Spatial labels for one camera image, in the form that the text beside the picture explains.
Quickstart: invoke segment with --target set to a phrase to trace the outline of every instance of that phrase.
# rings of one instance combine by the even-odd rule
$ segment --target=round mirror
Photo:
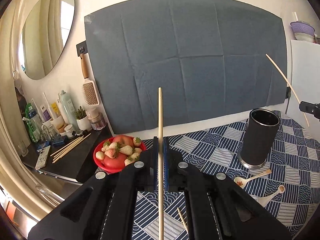
[[[75,0],[39,0],[23,26],[19,61],[31,79],[41,79],[53,69],[67,42]]]

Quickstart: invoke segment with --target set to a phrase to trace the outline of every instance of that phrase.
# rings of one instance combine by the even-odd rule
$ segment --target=dark shelf
[[[101,131],[92,130],[90,133],[91,135],[87,139],[56,163],[53,164],[53,157],[49,157],[47,165],[39,171],[43,171],[60,179],[79,183],[86,182],[98,168],[93,161],[92,155],[94,149],[101,141],[112,137],[108,126]],[[61,147],[55,148],[51,146],[49,155],[60,148]],[[36,151],[36,144],[30,144],[28,150],[29,153],[25,157],[21,157],[21,161],[26,166],[34,169],[39,156]]]

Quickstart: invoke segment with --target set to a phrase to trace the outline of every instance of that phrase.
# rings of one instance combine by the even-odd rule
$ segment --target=white cabinet
[[[292,46],[292,87],[302,101],[320,103],[320,45],[306,41],[291,41]],[[306,114],[307,126],[299,104],[291,92],[287,115],[307,129],[310,135],[320,141],[320,122]]]

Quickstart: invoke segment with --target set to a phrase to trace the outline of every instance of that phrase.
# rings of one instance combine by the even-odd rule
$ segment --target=black tumbler
[[[254,109],[250,112],[243,145],[238,152],[238,159],[244,167],[257,170],[265,165],[279,124],[278,116],[271,111]]]

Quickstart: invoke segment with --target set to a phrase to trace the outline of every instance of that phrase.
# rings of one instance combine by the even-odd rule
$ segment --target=wooden stick
[[[53,161],[52,163],[56,163],[58,160],[62,159],[63,156],[67,155],[67,153],[69,153],[73,148],[75,148],[76,146],[78,146],[82,141],[84,141],[88,136],[90,136],[91,133],[89,133],[86,137],[84,137],[81,141],[77,142],[75,145],[73,145],[70,149],[68,149],[67,151],[65,151],[62,155],[60,155],[55,161]]]
[[[184,221],[184,219],[183,219],[183,216],[182,216],[182,214],[181,214],[181,212],[180,212],[180,209],[179,209],[178,207],[177,207],[177,210],[178,210],[180,219],[181,219],[181,221],[182,221],[182,224],[183,224],[183,226],[184,226],[184,229],[187,231],[187,234],[189,234],[189,233],[188,233],[187,225],[186,225],[186,223],[185,223],[185,221]]]
[[[83,136],[79,137],[77,140],[74,140],[72,144],[70,144],[67,148],[61,151],[58,155],[53,158],[53,161],[57,160],[60,156],[62,156],[65,152],[71,149],[74,145],[77,145],[79,142],[83,140]]]
[[[55,154],[57,154],[58,152],[60,152],[60,151],[63,150],[64,148],[70,146],[70,144],[74,143],[76,140],[74,140],[74,141],[68,143],[67,145],[63,146],[61,149],[59,149],[58,151],[56,151],[56,152],[54,152],[53,154],[51,154],[50,157],[53,156],[53,155],[55,155]]]
[[[68,147],[63,149],[62,151],[60,151],[57,155],[55,155],[53,157],[53,160],[56,159],[57,157],[59,157],[61,154],[63,154],[66,150],[68,150],[70,147],[72,147],[73,145],[75,145],[78,141],[81,141],[81,139],[83,138],[83,136],[77,138],[76,140],[74,140],[73,142],[71,142],[70,144],[68,144]]]
[[[287,84],[289,85],[289,87],[291,88],[291,90],[292,90],[292,92],[293,92],[293,94],[294,94],[294,96],[295,96],[295,98],[296,98],[296,100],[298,101],[298,103],[300,104],[301,103],[301,101],[299,100],[299,98],[298,98],[298,96],[297,96],[297,94],[296,94],[296,92],[294,91],[294,89],[293,89],[293,87],[292,87],[292,85],[290,84],[290,82],[287,80],[287,78],[285,77],[285,75],[283,74],[283,72],[281,71],[281,69],[277,66],[277,64],[272,60],[272,58],[271,57],[269,57],[269,55],[268,54],[266,54],[266,56],[268,57],[268,59],[272,62],[272,64],[277,68],[277,70],[280,72],[280,74],[282,75],[282,77],[284,78],[284,80],[287,82]],[[305,112],[302,112],[303,113],[303,115],[304,115],[304,119],[306,119],[306,122],[307,122],[307,125],[308,125],[308,127],[310,127],[310,124],[309,124],[309,122],[308,122],[308,119],[307,119],[307,116],[306,116],[306,114],[305,114]]]
[[[158,89],[159,100],[159,152],[158,152],[158,192],[159,192],[159,240],[164,240],[164,214],[163,214],[163,109],[162,109],[162,89]]]

